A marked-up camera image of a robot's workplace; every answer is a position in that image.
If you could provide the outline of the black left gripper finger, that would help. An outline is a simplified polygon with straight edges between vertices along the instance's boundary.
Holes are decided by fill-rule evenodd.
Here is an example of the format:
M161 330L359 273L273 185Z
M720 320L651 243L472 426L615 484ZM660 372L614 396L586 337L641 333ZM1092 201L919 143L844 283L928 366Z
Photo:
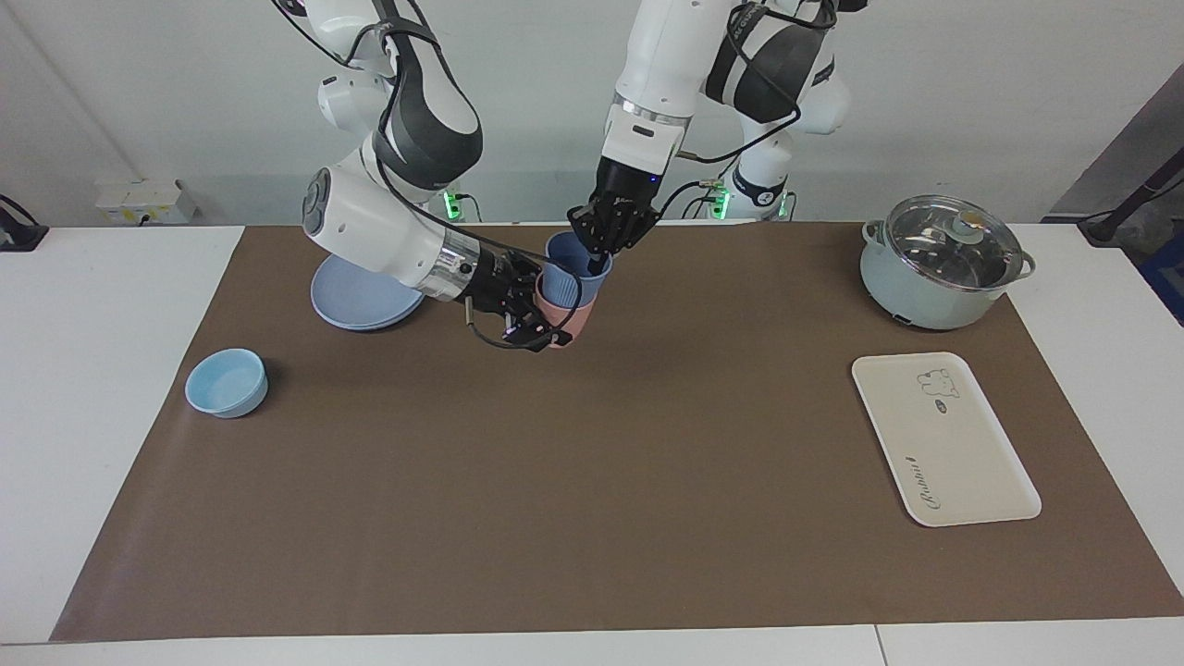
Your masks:
M614 209L612 254L631 249L659 222L656 209Z
M585 203L567 211L567 219L575 239L588 254L587 273L600 277L611 257L613 212L609 203Z

